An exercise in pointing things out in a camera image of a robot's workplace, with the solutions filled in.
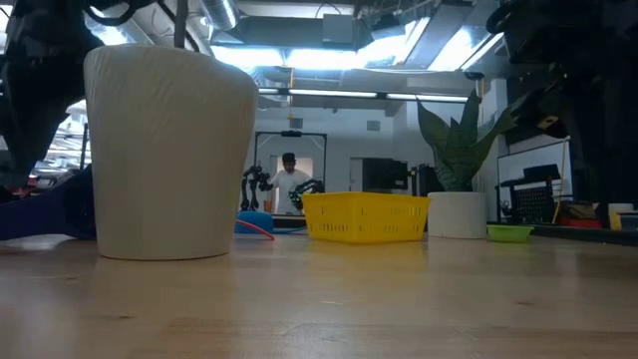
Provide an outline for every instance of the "white vase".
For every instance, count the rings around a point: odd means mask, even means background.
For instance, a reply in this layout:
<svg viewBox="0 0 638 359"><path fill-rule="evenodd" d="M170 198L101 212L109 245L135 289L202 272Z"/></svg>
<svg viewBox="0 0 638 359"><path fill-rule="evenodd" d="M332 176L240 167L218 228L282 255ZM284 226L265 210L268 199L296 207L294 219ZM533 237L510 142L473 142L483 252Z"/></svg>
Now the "white vase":
<svg viewBox="0 0 638 359"><path fill-rule="evenodd" d="M487 207L482 192L432 192L428 236L479 239L487 237Z"/></svg>
<svg viewBox="0 0 638 359"><path fill-rule="evenodd" d="M98 247L188 259L232 241L257 87L186 50L101 47L85 60Z"/></svg>

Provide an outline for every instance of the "person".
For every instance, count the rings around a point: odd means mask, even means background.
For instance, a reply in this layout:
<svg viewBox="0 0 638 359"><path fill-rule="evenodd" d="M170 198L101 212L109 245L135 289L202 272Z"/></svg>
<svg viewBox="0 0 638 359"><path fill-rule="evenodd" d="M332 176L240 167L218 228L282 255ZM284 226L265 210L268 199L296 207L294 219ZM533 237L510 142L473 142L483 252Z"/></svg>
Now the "person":
<svg viewBox="0 0 638 359"><path fill-rule="evenodd" d="M277 214L301 215L301 210L292 204L289 194L292 190L295 190L298 185L309 181L311 177L304 171L295 169L295 165L297 165L295 154L283 154L281 161L283 162L283 170L279 171L270 182L273 188L279 188Z"/></svg>

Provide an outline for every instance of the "yellow basket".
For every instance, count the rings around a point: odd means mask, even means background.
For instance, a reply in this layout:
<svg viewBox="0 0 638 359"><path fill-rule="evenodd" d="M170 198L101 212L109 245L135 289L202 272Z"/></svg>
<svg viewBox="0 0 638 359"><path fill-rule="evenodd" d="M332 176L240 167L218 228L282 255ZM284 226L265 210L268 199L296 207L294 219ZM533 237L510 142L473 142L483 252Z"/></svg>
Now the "yellow basket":
<svg viewBox="0 0 638 359"><path fill-rule="evenodd" d="M430 199L365 192L303 195L310 237L349 243L421 240Z"/></svg>

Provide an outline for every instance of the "wooden table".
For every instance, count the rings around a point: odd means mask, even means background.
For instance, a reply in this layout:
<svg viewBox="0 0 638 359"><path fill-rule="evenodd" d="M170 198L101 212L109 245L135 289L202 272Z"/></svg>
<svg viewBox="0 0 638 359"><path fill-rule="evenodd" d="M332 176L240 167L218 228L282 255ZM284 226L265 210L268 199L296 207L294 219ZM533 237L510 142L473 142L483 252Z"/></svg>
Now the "wooden table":
<svg viewBox="0 0 638 359"><path fill-rule="evenodd" d="M0 244L0 358L638 358L638 250L237 239L217 258Z"/></svg>

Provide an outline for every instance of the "green plastic dish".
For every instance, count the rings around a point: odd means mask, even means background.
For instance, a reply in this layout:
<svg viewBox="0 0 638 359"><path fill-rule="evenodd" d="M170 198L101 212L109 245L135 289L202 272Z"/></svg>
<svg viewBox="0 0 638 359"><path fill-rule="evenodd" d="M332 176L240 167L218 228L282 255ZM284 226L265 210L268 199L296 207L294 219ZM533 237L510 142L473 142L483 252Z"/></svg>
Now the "green plastic dish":
<svg viewBox="0 0 638 359"><path fill-rule="evenodd" d="M489 240L502 243L526 243L531 230L528 225L488 225Z"/></svg>

